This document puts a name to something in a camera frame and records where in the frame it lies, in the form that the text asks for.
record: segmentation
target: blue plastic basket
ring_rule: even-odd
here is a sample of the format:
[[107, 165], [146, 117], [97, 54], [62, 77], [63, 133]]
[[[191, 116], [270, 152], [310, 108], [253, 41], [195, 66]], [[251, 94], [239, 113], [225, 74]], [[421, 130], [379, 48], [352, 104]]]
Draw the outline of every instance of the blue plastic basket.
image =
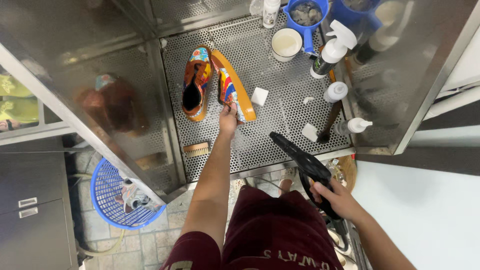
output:
[[119, 170], [103, 158], [93, 172], [90, 183], [90, 194], [96, 211], [108, 223], [127, 230], [138, 230], [154, 221], [165, 209], [162, 206], [158, 212], [138, 207], [130, 213], [123, 211], [123, 205], [115, 201], [115, 196], [121, 195], [123, 179]]

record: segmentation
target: blue pitcher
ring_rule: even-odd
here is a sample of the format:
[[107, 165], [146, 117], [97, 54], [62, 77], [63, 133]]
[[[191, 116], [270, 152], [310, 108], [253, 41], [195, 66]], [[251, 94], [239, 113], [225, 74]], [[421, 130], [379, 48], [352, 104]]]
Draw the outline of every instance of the blue pitcher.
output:
[[[322, 19], [312, 26], [301, 26], [292, 20], [289, 10], [291, 7], [295, 7], [303, 2], [315, 2], [320, 6], [322, 11]], [[289, 0], [288, 4], [283, 8], [283, 12], [287, 15], [287, 28], [295, 29], [303, 37], [303, 47], [306, 52], [313, 52], [312, 33], [318, 28], [320, 23], [325, 19], [328, 14], [328, 0]]]

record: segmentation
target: white sponge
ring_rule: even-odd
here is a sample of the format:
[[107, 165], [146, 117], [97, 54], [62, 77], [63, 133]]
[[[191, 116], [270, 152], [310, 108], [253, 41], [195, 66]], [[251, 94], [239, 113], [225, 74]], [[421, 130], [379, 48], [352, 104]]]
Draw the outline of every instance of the white sponge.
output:
[[267, 99], [267, 95], [268, 95], [268, 90], [255, 87], [255, 90], [253, 91], [253, 95], [250, 101], [260, 106], [263, 106], [265, 104], [265, 100]]
[[301, 134], [307, 137], [309, 140], [316, 142], [317, 141], [317, 128], [307, 123], [305, 127], [301, 130]]

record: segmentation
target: wooden brush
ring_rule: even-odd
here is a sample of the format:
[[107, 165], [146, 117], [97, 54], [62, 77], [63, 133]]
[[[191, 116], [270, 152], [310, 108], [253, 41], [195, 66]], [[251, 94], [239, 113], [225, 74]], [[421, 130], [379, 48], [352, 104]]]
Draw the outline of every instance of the wooden brush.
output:
[[210, 150], [208, 149], [208, 142], [203, 142], [199, 144], [184, 146], [183, 152], [187, 154], [188, 158], [192, 158], [192, 157], [208, 154], [210, 153]]

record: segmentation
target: white cup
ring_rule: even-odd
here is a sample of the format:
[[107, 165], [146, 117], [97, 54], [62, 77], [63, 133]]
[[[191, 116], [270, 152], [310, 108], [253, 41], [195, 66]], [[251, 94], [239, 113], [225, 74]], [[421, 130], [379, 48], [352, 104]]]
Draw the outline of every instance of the white cup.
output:
[[280, 62], [292, 60], [301, 46], [300, 34], [291, 28], [280, 29], [272, 37], [273, 56]]

